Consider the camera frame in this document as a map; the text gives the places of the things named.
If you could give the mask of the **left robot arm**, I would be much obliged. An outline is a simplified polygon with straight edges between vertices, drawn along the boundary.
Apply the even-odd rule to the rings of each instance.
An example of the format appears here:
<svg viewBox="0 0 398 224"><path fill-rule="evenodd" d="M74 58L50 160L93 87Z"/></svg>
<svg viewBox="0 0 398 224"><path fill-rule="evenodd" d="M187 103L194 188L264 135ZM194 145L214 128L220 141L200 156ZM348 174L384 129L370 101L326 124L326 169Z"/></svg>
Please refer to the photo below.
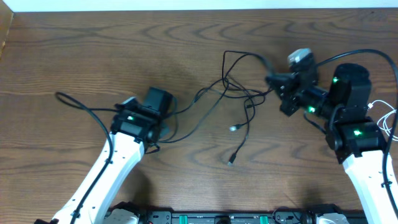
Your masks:
<svg viewBox="0 0 398 224"><path fill-rule="evenodd" d="M149 88L142 103L131 97L120 105L106 142L89 173L71 199L53 216L51 223L138 223L139 214L111 208L116 194L149 147L158 151L158 140L174 96Z"/></svg>

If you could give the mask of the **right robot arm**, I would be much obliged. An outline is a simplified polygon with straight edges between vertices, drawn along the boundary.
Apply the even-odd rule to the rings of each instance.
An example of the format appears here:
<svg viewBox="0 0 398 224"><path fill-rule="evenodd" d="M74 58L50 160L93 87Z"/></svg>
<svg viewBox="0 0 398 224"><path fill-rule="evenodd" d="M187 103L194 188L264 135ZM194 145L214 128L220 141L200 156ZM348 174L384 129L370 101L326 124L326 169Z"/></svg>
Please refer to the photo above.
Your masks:
<svg viewBox="0 0 398 224"><path fill-rule="evenodd" d="M326 121L325 139L360 199L368 223L397 223L391 200L397 198L397 181L387 141L367 116L371 92L369 72L354 63L336 67L330 89L317 87L318 73L307 71L269 75L267 84L282 101L287 116L299 108Z"/></svg>

